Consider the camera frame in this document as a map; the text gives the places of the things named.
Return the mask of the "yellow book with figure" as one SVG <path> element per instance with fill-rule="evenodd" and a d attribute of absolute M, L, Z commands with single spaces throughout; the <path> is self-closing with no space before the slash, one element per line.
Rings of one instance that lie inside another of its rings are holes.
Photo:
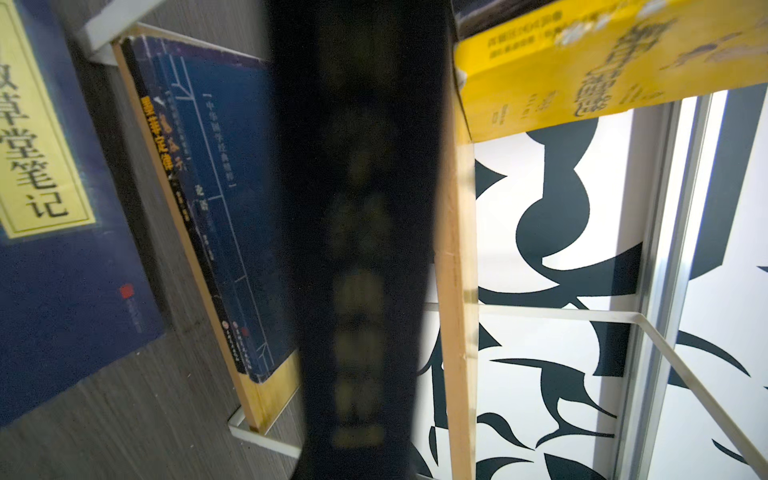
<path fill-rule="evenodd" d="M 760 84 L 763 1 L 552 1 L 462 39 L 454 64 L 484 142 Z"/>

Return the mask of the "purple book with old man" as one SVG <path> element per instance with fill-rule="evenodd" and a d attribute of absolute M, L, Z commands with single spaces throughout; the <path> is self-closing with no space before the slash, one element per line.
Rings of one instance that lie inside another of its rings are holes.
<path fill-rule="evenodd" d="M 553 0 L 453 0 L 460 40 L 553 3 Z"/>

